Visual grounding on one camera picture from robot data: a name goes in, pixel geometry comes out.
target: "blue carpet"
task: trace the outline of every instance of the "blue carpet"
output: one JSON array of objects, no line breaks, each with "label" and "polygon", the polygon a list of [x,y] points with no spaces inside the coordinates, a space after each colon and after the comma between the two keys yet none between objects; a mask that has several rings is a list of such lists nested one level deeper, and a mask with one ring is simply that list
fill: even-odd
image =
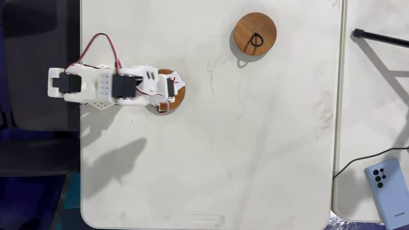
[{"label": "blue carpet", "polygon": [[0,178],[0,228],[49,230],[65,176]]}]

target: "wooden disc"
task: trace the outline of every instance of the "wooden disc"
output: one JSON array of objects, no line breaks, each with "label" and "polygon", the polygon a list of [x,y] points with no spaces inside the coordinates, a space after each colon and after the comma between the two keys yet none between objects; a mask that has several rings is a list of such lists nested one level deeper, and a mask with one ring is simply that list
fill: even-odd
[{"label": "wooden disc", "polygon": [[[159,74],[171,74],[173,73],[172,70],[166,70],[166,69],[161,69],[158,71]],[[180,88],[178,90],[178,94],[174,96],[174,102],[171,103],[171,110],[177,108],[177,106],[179,106],[181,104],[181,102],[183,101],[183,99],[185,98],[185,93],[186,93],[186,86]],[[167,105],[166,103],[162,103],[160,104],[160,110],[161,111],[165,111],[167,109]]]},{"label": "wooden disc", "polygon": [[[255,47],[251,44],[250,39],[254,33],[259,34],[264,39],[264,44]],[[271,18],[262,13],[249,13],[237,22],[235,27],[235,42],[237,47],[244,53],[252,56],[267,53],[275,43],[277,38],[277,29]],[[260,38],[255,36],[253,43],[261,43]]]}]

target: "smartphone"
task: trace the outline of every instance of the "smartphone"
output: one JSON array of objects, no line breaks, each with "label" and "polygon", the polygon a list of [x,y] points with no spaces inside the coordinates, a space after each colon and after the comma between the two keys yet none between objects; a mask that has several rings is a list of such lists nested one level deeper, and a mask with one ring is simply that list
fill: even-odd
[{"label": "smartphone", "polygon": [[387,230],[409,228],[409,190],[396,158],[365,169]]}]

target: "white surface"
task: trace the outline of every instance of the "white surface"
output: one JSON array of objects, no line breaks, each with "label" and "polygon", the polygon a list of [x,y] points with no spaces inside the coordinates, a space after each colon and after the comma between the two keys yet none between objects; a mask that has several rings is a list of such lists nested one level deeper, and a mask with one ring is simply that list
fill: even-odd
[{"label": "white surface", "polygon": [[[359,28],[409,40],[407,12],[405,0],[348,1],[336,173],[355,158],[409,145],[409,49],[350,38]],[[380,221],[364,169],[391,157],[399,159],[409,184],[407,151],[354,162],[334,181],[337,215],[353,221]]]},{"label": "white surface", "polygon": [[[82,1],[82,46],[107,33],[124,66],[172,69],[186,83],[184,101],[166,116],[145,107],[82,107],[84,220],[103,228],[323,229],[337,4]],[[277,26],[265,56],[246,57],[231,36],[250,12]],[[97,39],[85,63],[112,65],[107,44]]]}]

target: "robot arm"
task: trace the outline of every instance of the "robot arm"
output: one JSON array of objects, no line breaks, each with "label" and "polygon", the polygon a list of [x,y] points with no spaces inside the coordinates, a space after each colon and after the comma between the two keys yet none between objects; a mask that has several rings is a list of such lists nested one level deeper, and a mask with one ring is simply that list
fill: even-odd
[{"label": "robot arm", "polygon": [[95,68],[82,64],[50,68],[48,96],[67,102],[103,102],[118,105],[173,103],[177,90],[173,78],[150,66]]}]

